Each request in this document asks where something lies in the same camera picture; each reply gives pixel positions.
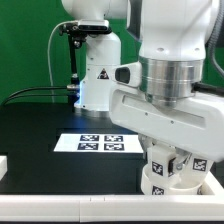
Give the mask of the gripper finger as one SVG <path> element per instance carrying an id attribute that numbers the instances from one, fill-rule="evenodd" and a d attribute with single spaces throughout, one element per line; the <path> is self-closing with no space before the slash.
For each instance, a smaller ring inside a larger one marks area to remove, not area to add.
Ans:
<path id="1" fill-rule="evenodd" d="M 190 157 L 191 157 L 190 152 L 180 148 L 176 148 L 175 158 L 172 161 L 172 173 L 179 174 L 180 172 L 182 172 L 189 163 Z"/>
<path id="2" fill-rule="evenodd" d="M 147 156 L 148 149 L 153 146 L 153 139 L 146 135 L 139 134 L 138 140 L 143 150 L 143 156 Z"/>

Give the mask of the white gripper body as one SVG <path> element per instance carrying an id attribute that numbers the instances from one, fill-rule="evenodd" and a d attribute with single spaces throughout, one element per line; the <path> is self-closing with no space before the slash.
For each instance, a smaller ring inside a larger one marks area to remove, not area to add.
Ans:
<path id="1" fill-rule="evenodd" d="M 174 108 L 145 100 L 138 89 L 117 85 L 109 100 L 112 122 L 157 141 L 203 156 L 224 160 L 224 100 L 196 93 Z"/>

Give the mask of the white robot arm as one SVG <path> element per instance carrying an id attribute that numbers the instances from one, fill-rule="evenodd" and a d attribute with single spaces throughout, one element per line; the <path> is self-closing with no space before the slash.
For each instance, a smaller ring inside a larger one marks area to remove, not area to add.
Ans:
<path id="1" fill-rule="evenodd" d="M 141 42 L 139 59 L 114 73 L 109 115 L 121 127 L 184 151 L 193 170 L 224 160 L 224 97 L 201 82 L 205 51 L 222 15 L 222 0 L 128 0 L 128 31 Z"/>

